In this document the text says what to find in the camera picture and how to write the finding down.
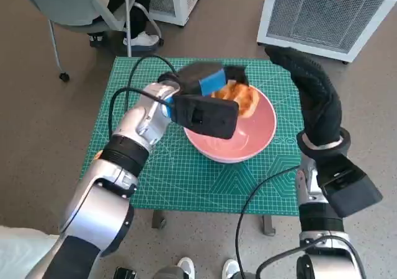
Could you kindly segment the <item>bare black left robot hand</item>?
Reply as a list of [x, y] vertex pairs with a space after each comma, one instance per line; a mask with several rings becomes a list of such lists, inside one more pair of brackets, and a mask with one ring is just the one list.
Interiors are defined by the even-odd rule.
[[224, 65], [218, 61], [196, 61], [177, 72], [180, 80], [180, 93], [208, 96], [225, 87], [228, 81], [249, 85], [245, 67]]

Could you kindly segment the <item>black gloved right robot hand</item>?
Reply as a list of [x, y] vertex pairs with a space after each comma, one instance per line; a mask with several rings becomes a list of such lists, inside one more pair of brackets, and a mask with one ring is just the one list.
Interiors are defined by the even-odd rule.
[[299, 91], [304, 132], [309, 141], [315, 146], [339, 141], [341, 101], [321, 65], [290, 47], [267, 45], [265, 52], [273, 64], [290, 72]]

